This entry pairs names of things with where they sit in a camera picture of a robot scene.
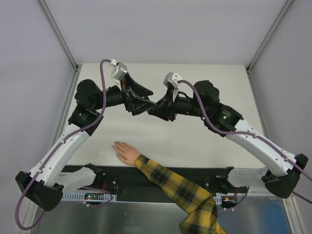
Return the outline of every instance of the wire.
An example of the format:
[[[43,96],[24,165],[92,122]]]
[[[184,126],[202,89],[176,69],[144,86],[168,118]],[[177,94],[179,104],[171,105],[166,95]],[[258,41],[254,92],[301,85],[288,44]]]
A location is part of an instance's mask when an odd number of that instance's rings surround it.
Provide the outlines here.
[[[103,183],[103,188],[102,188],[103,191],[106,189],[106,185],[107,185],[107,183],[106,183],[106,181],[104,181],[104,183]]]
[[[297,197],[301,198],[302,200],[305,200],[306,202],[312,204],[312,201],[305,198],[303,195],[300,195],[299,193],[296,193],[295,191],[293,191],[292,193],[295,194]]]
[[[235,188],[234,196],[231,196],[231,197],[229,197],[229,198],[235,197],[235,200],[237,201],[237,194],[238,194],[238,188]]]
[[[103,59],[101,62],[100,62],[100,74],[101,74],[101,81],[102,81],[102,88],[103,88],[103,107],[102,107],[102,111],[101,113],[98,115],[97,119],[83,127],[83,128],[80,128],[76,131],[73,131],[72,133],[68,134],[64,139],[63,141],[66,141],[67,139],[69,139],[70,137],[72,137],[73,135],[75,135],[76,133],[79,133],[79,132],[83,132],[91,127],[93,127],[94,125],[96,125],[100,120],[101,120],[101,117],[103,116],[104,114],[104,111],[105,111],[105,107],[106,107],[106,87],[105,87],[105,78],[104,78],[104,71],[103,71],[103,63],[105,62],[111,62],[110,59]],[[50,158],[55,154],[55,152],[59,149],[59,147],[62,145],[63,143],[59,143],[56,145],[56,147],[52,150],[52,152],[49,154],[49,156],[47,157],[47,159],[42,163],[42,165],[39,167],[39,170],[42,171],[42,169],[44,168],[44,166],[48,163],[48,161],[50,160]],[[24,231],[27,231],[27,230],[30,230],[32,229],[33,227],[35,227],[42,219],[45,211],[42,212],[42,214],[39,216],[38,220],[30,227],[24,227],[22,226],[22,224],[20,223],[20,218],[19,218],[19,211],[20,211],[20,205],[24,199],[24,197],[26,196],[29,188],[33,185],[33,183],[35,182],[36,178],[38,177],[38,175],[40,174],[40,172],[37,172],[34,177],[30,180],[30,182],[28,183],[28,185],[26,186],[24,192],[22,193],[22,195],[20,196],[19,198],[19,201],[16,205],[16,208],[15,208],[15,222],[17,224],[17,226],[21,229],[21,230],[24,230]]]
[[[224,212],[224,211],[229,211],[229,210],[232,211],[232,209],[237,208],[245,200],[245,198],[247,197],[247,195],[249,193],[249,189],[250,189],[250,187],[247,187],[247,191],[246,191],[245,195],[243,196],[243,198],[234,207],[223,209],[223,210],[219,211],[218,214],[221,213],[221,212]]]
[[[279,155],[281,155],[285,161],[289,162],[293,167],[295,167],[298,171],[300,171],[306,178],[308,178],[310,181],[312,181],[312,176],[310,176],[308,173],[306,173],[305,171],[303,171],[296,163],[294,163],[293,161],[289,160],[287,158],[287,156],[281,151],[279,150],[275,145],[273,145],[269,140],[267,140],[266,138],[262,137],[262,136],[258,136],[254,133],[249,133],[249,132],[243,132],[243,131],[237,131],[237,132],[226,132],[226,131],[222,131],[220,129],[217,129],[210,121],[210,119],[208,118],[207,114],[206,114],[206,111],[205,111],[205,108],[204,108],[204,105],[203,105],[203,102],[201,101],[200,99],[200,96],[199,96],[199,93],[198,91],[196,90],[196,88],[190,83],[188,82],[187,80],[179,80],[178,83],[185,83],[187,84],[192,90],[193,90],[193,93],[195,94],[196,96],[196,99],[198,101],[198,104],[200,106],[200,110],[205,118],[205,121],[208,123],[208,125],[217,133],[219,134],[223,134],[223,135],[238,135],[238,134],[243,134],[243,135],[249,135],[249,136],[252,136],[252,137],[255,137],[255,138],[258,138],[260,139],[261,141],[265,142],[267,145],[269,145],[273,150],[275,150]],[[308,200],[307,198],[304,197],[304,200],[305,201],[308,201],[309,203],[312,204],[312,201]]]
[[[182,94],[184,95],[186,98],[188,98],[189,96],[187,96],[187,94],[185,92],[179,91],[177,94]]]
[[[113,195],[106,191],[106,190],[102,190],[102,189],[95,189],[95,188],[91,188],[91,187],[82,187],[83,189],[87,189],[87,190],[94,190],[94,191],[100,191],[101,193],[106,193],[110,196],[110,199],[108,201],[105,201],[105,202],[102,202],[101,204],[98,204],[98,205],[92,205],[92,204],[89,204],[88,206],[91,206],[91,207],[98,207],[98,206],[104,206],[106,205],[107,203],[111,202],[113,200]],[[76,205],[79,205],[79,204],[83,204],[81,201],[79,202],[75,202],[73,204],[71,204],[70,206],[64,208],[63,210],[59,211],[59,212],[56,212],[56,213],[45,213],[46,216],[50,216],[50,215],[58,215],[60,213],[63,213],[64,211],[76,206]]]

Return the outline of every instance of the plaid shirt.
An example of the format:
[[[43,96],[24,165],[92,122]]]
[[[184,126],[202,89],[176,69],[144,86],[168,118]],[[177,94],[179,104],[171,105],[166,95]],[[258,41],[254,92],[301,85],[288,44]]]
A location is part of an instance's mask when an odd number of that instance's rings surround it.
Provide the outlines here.
[[[180,224],[184,234],[226,233],[219,225],[215,200],[208,191],[143,155],[136,159],[135,166],[189,214]]]

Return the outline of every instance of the purple cable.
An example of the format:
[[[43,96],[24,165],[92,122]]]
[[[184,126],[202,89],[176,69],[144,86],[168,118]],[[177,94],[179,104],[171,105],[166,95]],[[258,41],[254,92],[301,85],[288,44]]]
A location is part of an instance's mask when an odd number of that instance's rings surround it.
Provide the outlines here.
[[[88,126],[84,127],[84,128],[80,128],[76,131],[73,131],[72,133],[68,134],[63,140],[66,141],[68,138],[72,137],[73,135],[75,135],[76,133],[79,133],[79,132],[83,132],[85,131],[86,129],[89,129],[91,127],[93,127],[94,125],[96,125],[101,117],[103,116],[104,114],[104,111],[105,111],[105,107],[106,107],[106,88],[105,88],[105,79],[104,79],[104,71],[103,71],[103,63],[104,62],[111,62],[110,59],[103,59],[101,62],[100,62],[100,74],[101,74],[101,81],[102,81],[102,88],[103,88],[103,107],[102,107],[102,111],[101,113],[98,115],[97,119],[89,124]],[[42,163],[42,165],[40,166],[40,170],[42,170],[44,168],[44,166],[48,163],[48,161],[50,160],[50,158],[55,154],[55,152],[59,149],[59,147],[62,145],[62,143],[60,142],[59,144],[56,145],[56,147],[52,150],[52,152],[49,154],[49,156],[47,157],[47,159]],[[19,211],[20,211],[20,205],[26,195],[26,193],[28,192],[29,188],[33,185],[34,181],[36,180],[36,178],[38,177],[39,175],[39,172],[37,172],[34,177],[30,180],[29,184],[26,186],[24,192],[22,193],[22,195],[20,196],[19,198],[19,201],[16,205],[16,208],[15,208],[15,222],[17,224],[17,226],[21,229],[21,230],[24,230],[24,231],[27,231],[27,230],[30,230],[32,229],[33,227],[35,227],[42,219],[45,211],[42,212],[42,214],[40,215],[40,217],[38,218],[38,220],[30,227],[24,227],[22,226],[22,224],[20,223],[20,218],[19,218]]]
[[[296,193],[295,191],[293,191],[292,193],[295,194],[297,197],[299,197],[299,198],[305,200],[306,202],[312,204],[312,201],[309,200],[309,199],[307,199],[307,198],[305,198],[303,195],[300,195],[300,194]]]
[[[243,198],[237,203],[237,205],[235,207],[237,207],[239,204],[242,203],[243,200],[245,200],[245,198],[247,197],[248,193],[249,193],[249,189],[250,187],[247,187],[247,191],[245,193],[245,195],[243,196]]]
[[[272,149],[274,149],[279,155],[281,155],[284,159],[287,160],[287,162],[289,162],[292,166],[294,166],[298,171],[300,171],[306,178],[308,178],[310,181],[312,181],[312,177],[306,173],[304,170],[302,170],[297,164],[295,164],[293,161],[291,160],[288,160],[287,159],[287,156],[282,152],[280,151],[277,147],[275,147],[271,142],[269,142],[267,139],[261,137],[261,136],[257,136],[253,133],[249,133],[249,132],[225,132],[225,131],[222,131],[222,130],[219,130],[217,129],[210,121],[210,119],[208,118],[207,114],[206,114],[206,111],[205,111],[205,108],[204,108],[204,105],[203,105],[203,102],[201,101],[200,99],[200,96],[198,94],[198,91],[196,90],[196,88],[190,83],[188,82],[187,80],[179,80],[178,83],[185,83],[187,84],[192,90],[193,90],[193,93],[195,94],[196,96],[196,99],[198,101],[198,104],[200,106],[200,110],[203,114],[203,116],[205,117],[205,121],[209,124],[209,126],[214,130],[216,131],[217,133],[220,133],[220,134],[224,134],[224,135],[238,135],[238,134],[244,134],[244,135],[249,135],[249,136],[252,136],[252,137],[255,137],[255,138],[258,138],[260,139],[261,141],[265,142],[267,145],[269,145]],[[304,198],[305,201],[308,201],[309,203],[312,204],[312,201],[308,200],[307,198]]]

